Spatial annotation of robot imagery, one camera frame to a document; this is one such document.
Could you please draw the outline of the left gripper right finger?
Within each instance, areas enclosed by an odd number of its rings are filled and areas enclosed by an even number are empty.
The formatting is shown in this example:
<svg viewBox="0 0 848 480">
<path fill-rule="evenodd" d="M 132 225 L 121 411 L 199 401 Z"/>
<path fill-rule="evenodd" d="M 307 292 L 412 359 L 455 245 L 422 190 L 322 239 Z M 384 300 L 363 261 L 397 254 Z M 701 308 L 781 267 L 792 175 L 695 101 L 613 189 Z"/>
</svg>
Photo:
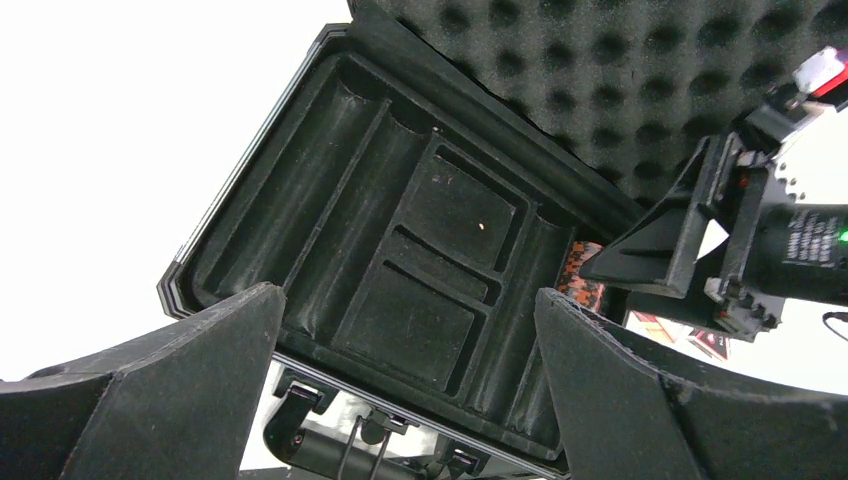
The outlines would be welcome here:
<svg viewBox="0 0 848 480">
<path fill-rule="evenodd" d="M 534 320 L 575 479 L 843 479 L 847 399 L 702 362 L 552 288 Z"/>
</svg>

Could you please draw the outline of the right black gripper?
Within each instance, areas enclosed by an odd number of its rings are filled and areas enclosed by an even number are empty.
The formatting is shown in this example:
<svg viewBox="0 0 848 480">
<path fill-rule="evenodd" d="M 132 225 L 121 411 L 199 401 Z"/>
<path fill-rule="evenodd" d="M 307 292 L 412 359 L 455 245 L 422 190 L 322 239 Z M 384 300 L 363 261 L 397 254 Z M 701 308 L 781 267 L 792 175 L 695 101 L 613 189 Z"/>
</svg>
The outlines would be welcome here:
<svg viewBox="0 0 848 480">
<path fill-rule="evenodd" d="M 631 311 L 747 342 L 780 324 L 789 299 L 846 306 L 847 207 L 805 202 L 801 178 L 826 153 L 846 156 L 846 138 L 844 102 L 759 108 L 729 156 L 724 142 L 699 143 L 665 196 L 579 274 L 633 291 Z M 728 237 L 687 295 L 714 219 Z"/>
</svg>

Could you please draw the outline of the red playing card box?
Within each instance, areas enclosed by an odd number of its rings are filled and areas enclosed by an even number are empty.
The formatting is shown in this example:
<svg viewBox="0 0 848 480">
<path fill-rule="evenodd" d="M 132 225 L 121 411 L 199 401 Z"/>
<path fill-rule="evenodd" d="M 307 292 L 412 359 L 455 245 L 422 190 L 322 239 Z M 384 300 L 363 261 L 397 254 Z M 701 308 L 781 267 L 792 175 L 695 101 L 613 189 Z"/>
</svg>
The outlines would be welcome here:
<svg viewBox="0 0 848 480">
<path fill-rule="evenodd" d="M 636 311 L 628 313 L 626 328 L 663 345 L 686 340 L 693 330 L 675 321 Z"/>
</svg>

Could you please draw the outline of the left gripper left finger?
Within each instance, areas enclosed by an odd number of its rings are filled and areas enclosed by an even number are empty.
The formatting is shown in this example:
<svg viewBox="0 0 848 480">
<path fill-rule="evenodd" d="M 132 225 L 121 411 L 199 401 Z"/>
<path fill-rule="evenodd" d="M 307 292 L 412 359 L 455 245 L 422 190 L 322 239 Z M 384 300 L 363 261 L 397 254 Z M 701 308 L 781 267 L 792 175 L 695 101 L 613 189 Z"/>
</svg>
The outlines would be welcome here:
<svg viewBox="0 0 848 480">
<path fill-rule="evenodd" d="M 286 298 L 260 283 L 1 386 L 5 479 L 234 479 Z"/>
</svg>

